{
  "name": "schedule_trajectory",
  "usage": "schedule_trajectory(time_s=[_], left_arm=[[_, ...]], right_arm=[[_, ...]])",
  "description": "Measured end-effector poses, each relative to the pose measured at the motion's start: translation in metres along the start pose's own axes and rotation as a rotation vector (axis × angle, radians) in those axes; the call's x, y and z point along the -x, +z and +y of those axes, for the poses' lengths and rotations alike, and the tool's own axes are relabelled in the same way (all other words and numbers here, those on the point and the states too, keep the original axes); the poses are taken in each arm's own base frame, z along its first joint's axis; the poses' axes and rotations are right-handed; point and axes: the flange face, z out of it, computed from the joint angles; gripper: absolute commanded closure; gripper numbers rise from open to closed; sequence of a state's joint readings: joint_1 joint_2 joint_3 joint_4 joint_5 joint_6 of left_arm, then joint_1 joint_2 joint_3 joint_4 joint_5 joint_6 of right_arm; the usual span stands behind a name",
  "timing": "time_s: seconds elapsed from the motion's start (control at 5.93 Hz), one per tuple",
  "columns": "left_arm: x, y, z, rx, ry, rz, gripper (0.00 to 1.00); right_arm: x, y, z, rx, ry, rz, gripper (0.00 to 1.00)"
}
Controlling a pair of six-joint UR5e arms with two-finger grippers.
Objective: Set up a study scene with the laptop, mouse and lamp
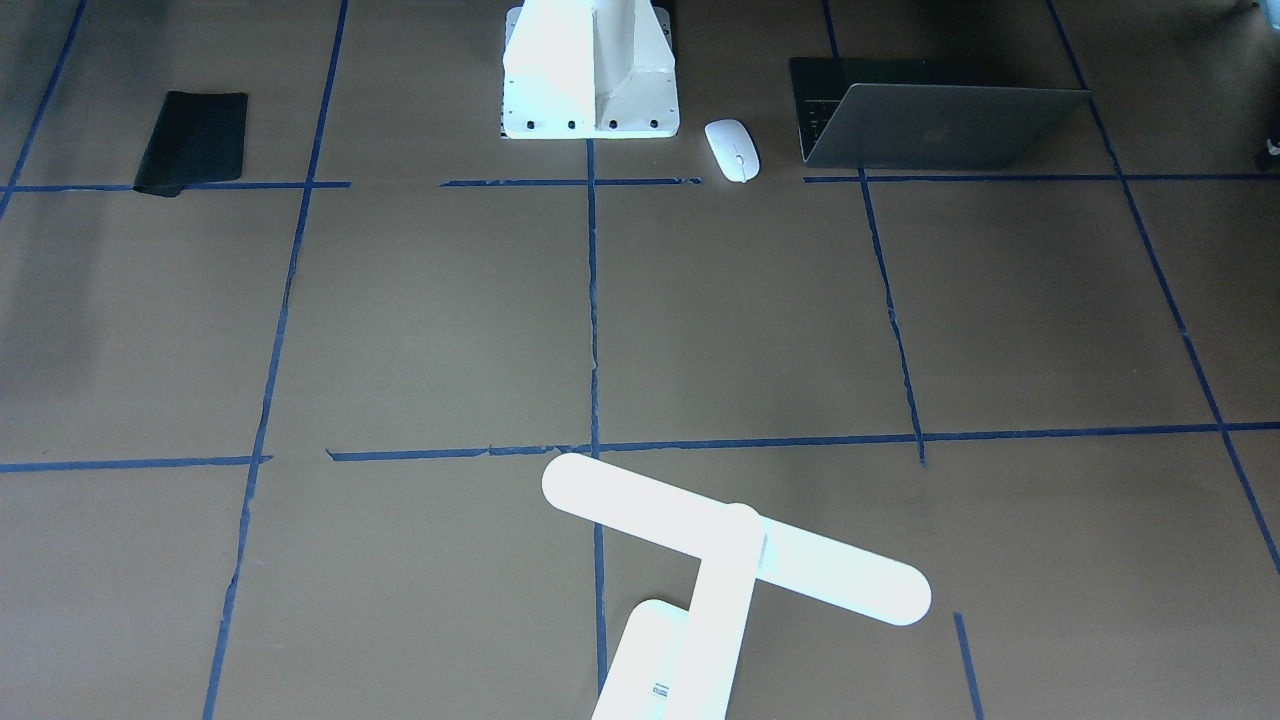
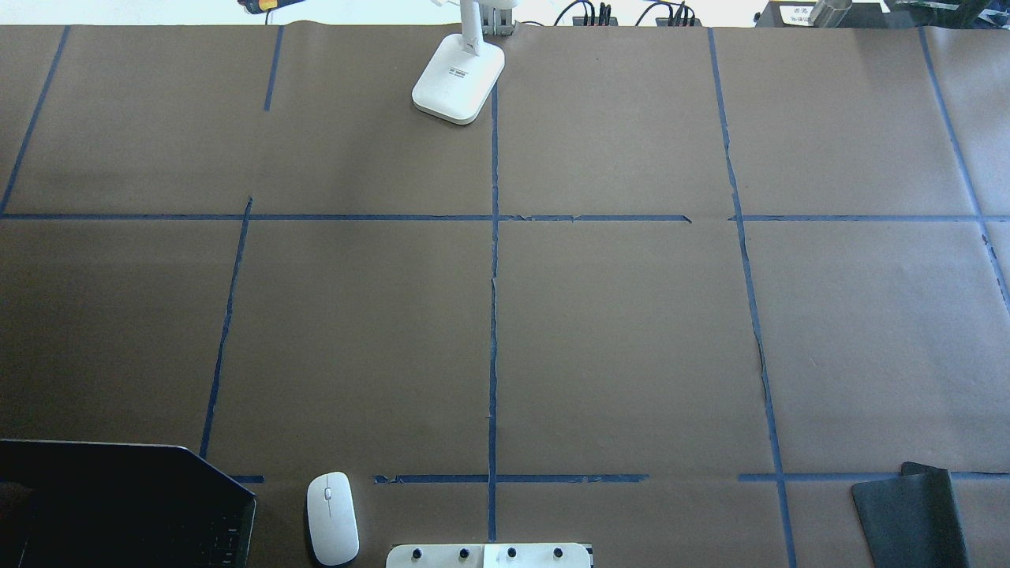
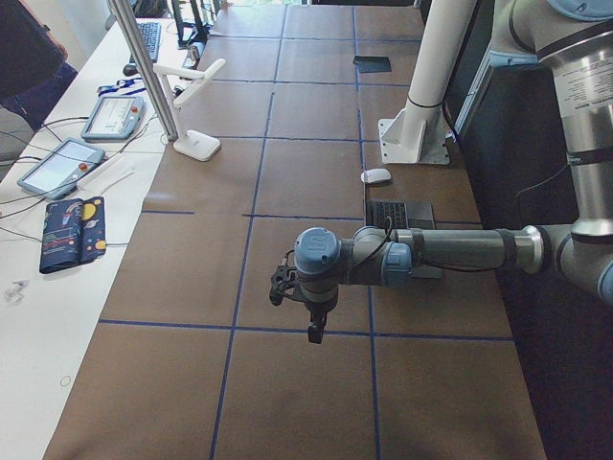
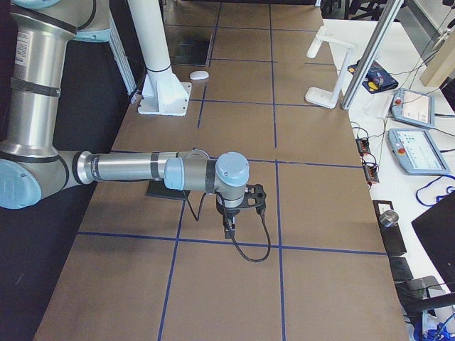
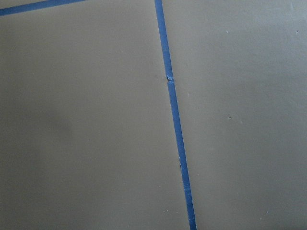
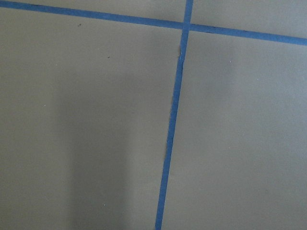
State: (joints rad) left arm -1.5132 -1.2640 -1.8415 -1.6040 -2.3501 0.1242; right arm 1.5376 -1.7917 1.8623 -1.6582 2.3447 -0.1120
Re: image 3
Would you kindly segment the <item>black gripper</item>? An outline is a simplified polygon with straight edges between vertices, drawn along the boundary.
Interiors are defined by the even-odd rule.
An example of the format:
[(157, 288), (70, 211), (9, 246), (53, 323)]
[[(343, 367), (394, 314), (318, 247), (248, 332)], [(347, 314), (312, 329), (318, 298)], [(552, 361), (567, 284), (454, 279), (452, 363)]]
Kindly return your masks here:
[(279, 306), (284, 298), (301, 302), (311, 311), (308, 341), (321, 343), (327, 324), (326, 311), (330, 311), (330, 282), (307, 276), (295, 266), (280, 264), (271, 276), (269, 300), (273, 306)]

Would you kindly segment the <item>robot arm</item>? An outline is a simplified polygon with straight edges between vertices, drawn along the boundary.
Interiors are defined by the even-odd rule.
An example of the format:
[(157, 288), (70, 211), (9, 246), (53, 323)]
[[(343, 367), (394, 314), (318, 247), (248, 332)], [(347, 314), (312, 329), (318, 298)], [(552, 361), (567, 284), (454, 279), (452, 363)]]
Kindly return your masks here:
[(612, 5), (608, 1), (499, 1), (489, 60), (540, 63), (554, 76), (578, 219), (520, 230), (358, 229), (340, 239), (314, 227), (271, 277), (269, 298), (305, 305), (310, 342), (322, 340), (342, 285), (403, 287), (415, 267), (553, 270), (612, 299)]

